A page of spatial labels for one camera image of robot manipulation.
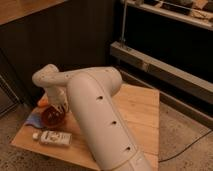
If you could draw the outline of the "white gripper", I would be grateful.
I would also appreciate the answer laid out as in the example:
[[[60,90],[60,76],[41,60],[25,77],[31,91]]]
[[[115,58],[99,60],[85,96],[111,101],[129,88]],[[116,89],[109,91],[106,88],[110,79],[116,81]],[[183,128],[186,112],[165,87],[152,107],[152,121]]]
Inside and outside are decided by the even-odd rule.
[[[45,89],[45,92],[47,94],[48,101],[50,104],[62,106],[64,112],[69,111],[66,93],[62,88],[55,86],[48,87]],[[53,105],[51,105],[51,110],[53,112],[57,112],[55,106]]]

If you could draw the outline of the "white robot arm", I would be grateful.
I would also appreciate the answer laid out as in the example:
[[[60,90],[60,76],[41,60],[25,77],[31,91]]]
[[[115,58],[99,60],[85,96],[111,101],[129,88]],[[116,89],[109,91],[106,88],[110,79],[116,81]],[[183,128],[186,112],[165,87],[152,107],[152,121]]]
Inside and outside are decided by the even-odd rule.
[[[102,171],[152,171],[112,97],[122,77],[114,67],[61,72],[48,64],[35,72],[33,83],[45,90],[49,102],[73,113],[89,149]]]

